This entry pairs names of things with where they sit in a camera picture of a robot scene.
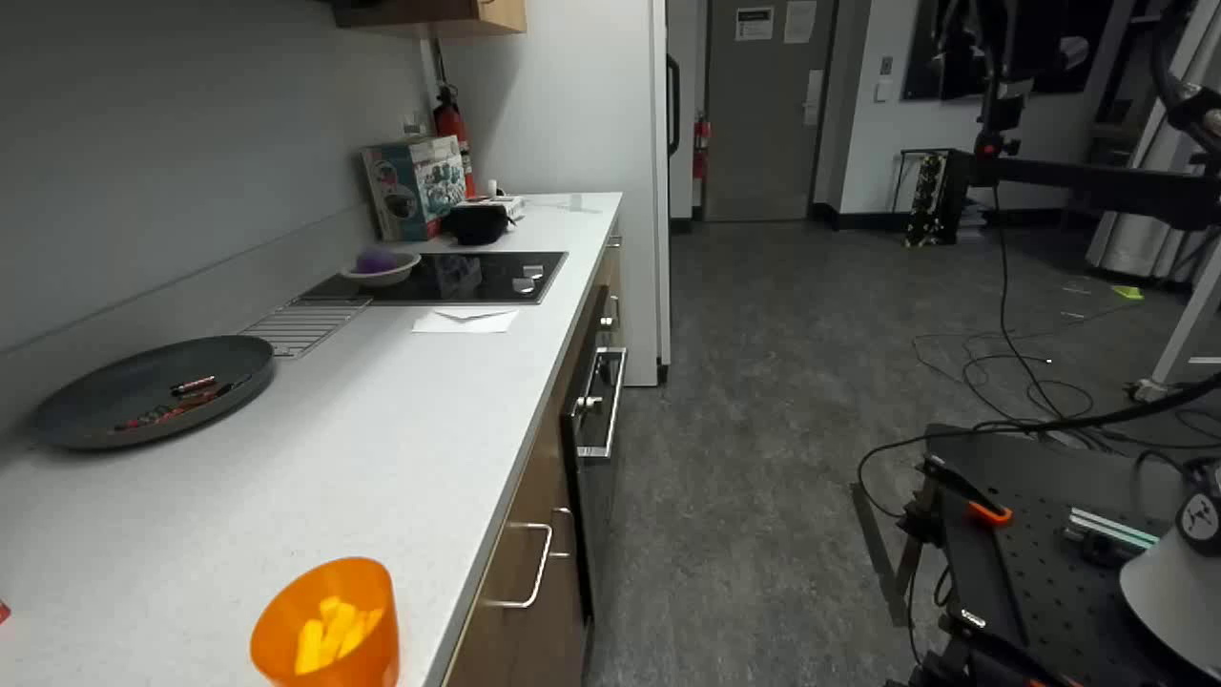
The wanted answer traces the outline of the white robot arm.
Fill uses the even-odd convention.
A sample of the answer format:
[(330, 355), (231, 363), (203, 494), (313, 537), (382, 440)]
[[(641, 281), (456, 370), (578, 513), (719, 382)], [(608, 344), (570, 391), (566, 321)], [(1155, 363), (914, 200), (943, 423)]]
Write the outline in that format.
[(1135, 503), (1162, 524), (1162, 543), (1122, 564), (1122, 602), (1179, 664), (1221, 687), (1221, 467), (1139, 481)]

